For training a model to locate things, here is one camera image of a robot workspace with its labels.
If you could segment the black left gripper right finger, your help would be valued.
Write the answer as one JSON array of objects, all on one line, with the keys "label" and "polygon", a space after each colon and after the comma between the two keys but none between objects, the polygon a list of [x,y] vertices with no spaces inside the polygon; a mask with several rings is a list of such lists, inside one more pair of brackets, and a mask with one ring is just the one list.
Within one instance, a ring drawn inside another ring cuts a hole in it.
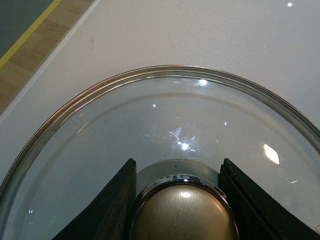
[{"label": "black left gripper right finger", "polygon": [[226,194],[241,240],[318,240],[320,235],[287,211],[231,160],[220,167],[219,188]]}]

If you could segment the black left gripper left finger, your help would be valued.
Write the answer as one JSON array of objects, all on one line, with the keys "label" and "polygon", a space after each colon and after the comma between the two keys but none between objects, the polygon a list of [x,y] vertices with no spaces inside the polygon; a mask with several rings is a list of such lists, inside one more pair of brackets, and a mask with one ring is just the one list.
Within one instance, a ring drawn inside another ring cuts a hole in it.
[{"label": "black left gripper left finger", "polygon": [[122,240],[128,212],[136,198],[137,166],[130,158],[94,200],[55,240]]}]

